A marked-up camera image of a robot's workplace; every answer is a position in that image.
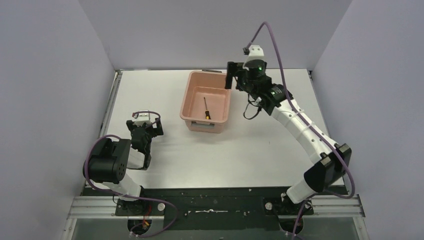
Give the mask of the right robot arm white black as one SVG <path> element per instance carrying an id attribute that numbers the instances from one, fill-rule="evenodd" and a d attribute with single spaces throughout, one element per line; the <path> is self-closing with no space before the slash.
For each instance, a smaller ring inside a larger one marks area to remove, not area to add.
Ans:
<path id="1" fill-rule="evenodd" d="M 326 191 L 347 174 L 352 150 L 346 143 L 340 145 L 321 131 L 302 111 L 285 85 L 272 82 L 266 74 L 266 67 L 267 63 L 259 59 L 246 63 L 229 61 L 225 88 L 229 89 L 236 81 L 235 88 L 246 92 L 260 111 L 264 110 L 282 124 L 308 154 L 312 167 L 281 195 L 282 206 L 292 210 L 314 194 Z"/>

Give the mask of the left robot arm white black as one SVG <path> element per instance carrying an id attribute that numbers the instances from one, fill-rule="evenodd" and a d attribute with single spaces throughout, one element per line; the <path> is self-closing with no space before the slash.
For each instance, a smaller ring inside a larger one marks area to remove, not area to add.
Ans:
<path id="1" fill-rule="evenodd" d="M 99 139 L 83 166 L 83 175 L 91 183 L 102 184 L 105 191 L 128 201 L 128 208 L 141 215 L 148 208 L 148 201 L 141 197 L 143 187 L 126 173 L 128 169 L 145 171 L 151 163 L 153 138 L 164 134 L 161 120 L 149 117 L 127 120 L 130 138 L 113 141 L 113 135 Z"/>

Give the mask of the yellow black handled screwdriver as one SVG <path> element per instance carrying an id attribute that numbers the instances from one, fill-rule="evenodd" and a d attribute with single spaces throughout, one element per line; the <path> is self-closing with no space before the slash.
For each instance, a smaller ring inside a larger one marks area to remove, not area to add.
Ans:
<path id="1" fill-rule="evenodd" d="M 204 101 L 204 106 L 205 106 L 205 119 L 206 120 L 210 120 L 211 119 L 211 115 L 210 115 L 210 111 L 209 111 L 209 109 L 208 109 L 208 105 L 207 105 L 207 100 L 206 100 L 206 98 L 204 97 L 203 98 L 203 101 Z"/>

